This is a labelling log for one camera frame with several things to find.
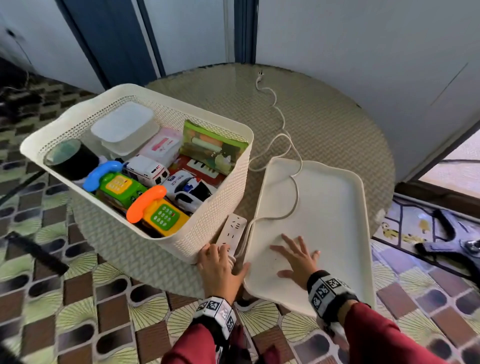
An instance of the round table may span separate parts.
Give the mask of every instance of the round table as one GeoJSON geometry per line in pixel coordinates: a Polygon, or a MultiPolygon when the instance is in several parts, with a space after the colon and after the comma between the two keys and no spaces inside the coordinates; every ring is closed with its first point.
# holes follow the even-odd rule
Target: round table
{"type": "MultiPolygon", "coordinates": [[[[391,203],[394,162],[380,129],[360,106],[338,90],[301,73],[247,64],[198,68],[153,81],[147,88],[248,125],[254,133],[253,157],[264,151],[282,126],[278,112],[271,107],[272,94],[255,89],[260,70],[264,72],[260,87],[275,90],[286,129],[302,158],[351,170],[361,177],[373,234],[391,203]]],[[[286,141],[277,140],[257,165],[281,154],[287,146],[286,141]]],[[[293,159],[295,155],[291,151],[286,157],[293,159]]],[[[262,172],[249,171],[237,214],[247,219],[254,216],[262,180],[262,172]]],[[[162,249],[151,254],[144,243],[136,243],[133,232],[109,229],[105,234],[106,226],[118,222],[105,213],[92,211],[91,205],[72,193],[72,207],[82,233],[106,260],[144,283],[176,294],[202,297],[195,266],[162,249]],[[94,223],[82,224],[87,217],[94,223]]]]}

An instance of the electrical outlet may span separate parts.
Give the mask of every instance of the electrical outlet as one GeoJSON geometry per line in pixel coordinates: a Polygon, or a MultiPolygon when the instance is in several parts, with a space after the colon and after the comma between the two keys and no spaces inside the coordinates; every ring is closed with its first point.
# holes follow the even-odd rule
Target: electrical outlet
{"type": "Polygon", "coordinates": [[[228,251],[228,256],[230,257],[230,263],[233,266],[235,264],[235,251],[240,243],[243,231],[247,227],[247,219],[236,214],[230,214],[227,217],[227,221],[223,226],[220,236],[218,237],[216,243],[217,245],[228,244],[230,245],[230,250],[228,251]]]}

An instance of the left hand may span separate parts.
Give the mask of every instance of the left hand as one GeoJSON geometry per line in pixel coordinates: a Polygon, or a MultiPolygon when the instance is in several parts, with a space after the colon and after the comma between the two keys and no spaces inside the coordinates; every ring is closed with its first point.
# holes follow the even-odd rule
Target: left hand
{"type": "Polygon", "coordinates": [[[234,276],[228,262],[229,248],[227,244],[222,245],[220,249],[216,244],[205,245],[198,253],[197,267],[204,283],[205,297],[221,297],[231,306],[247,275],[250,263],[244,263],[241,272],[234,276]]]}

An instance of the container lid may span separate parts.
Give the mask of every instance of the container lid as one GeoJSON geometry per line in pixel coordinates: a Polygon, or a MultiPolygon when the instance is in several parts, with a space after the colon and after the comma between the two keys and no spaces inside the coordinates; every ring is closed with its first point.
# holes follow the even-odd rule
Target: container lid
{"type": "Polygon", "coordinates": [[[92,125],[92,134],[117,143],[128,138],[153,118],[153,110],[136,102],[126,102],[92,125]]]}
{"type": "MultiPolygon", "coordinates": [[[[268,164],[255,217],[282,216],[290,211],[295,187],[288,176],[298,167],[298,161],[284,158],[268,164]]],[[[259,221],[252,228],[245,254],[245,262],[252,266],[244,281],[245,289],[255,297],[315,317],[307,292],[292,280],[277,277],[279,270],[290,266],[268,247],[286,246],[281,233],[292,239],[301,235],[310,252],[322,252],[317,262],[319,269],[343,280],[363,302],[375,307],[370,235],[360,177],[307,160],[295,181],[300,192],[295,212],[283,220],[259,221]]]]}

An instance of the white storage basket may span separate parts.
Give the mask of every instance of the white storage basket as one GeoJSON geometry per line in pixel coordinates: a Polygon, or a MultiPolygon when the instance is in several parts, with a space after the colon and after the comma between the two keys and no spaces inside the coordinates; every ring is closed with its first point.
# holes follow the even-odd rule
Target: white storage basket
{"type": "MultiPolygon", "coordinates": [[[[99,207],[102,210],[101,215],[113,216],[119,224],[123,224],[135,232],[139,239],[143,239],[144,242],[148,241],[152,245],[152,249],[161,247],[184,262],[194,264],[197,252],[213,238],[227,215],[235,210],[243,197],[252,142],[253,132],[244,124],[158,92],[137,85],[125,84],[116,86],[91,100],[71,107],[58,119],[27,137],[20,146],[20,152],[66,184],[70,190],[75,191],[81,197],[99,207]],[[114,212],[109,206],[43,163],[44,155],[49,150],[58,143],[71,138],[80,138],[96,153],[105,152],[104,149],[99,149],[99,143],[94,143],[90,127],[99,118],[127,101],[134,101],[151,108],[155,112],[154,118],[160,126],[182,131],[185,119],[190,119],[192,122],[217,134],[249,144],[218,191],[200,206],[177,233],[165,238],[154,239],[149,237],[145,232],[114,212]]],[[[82,224],[87,223],[88,220],[85,219],[79,221],[80,228],[82,224]]]]}

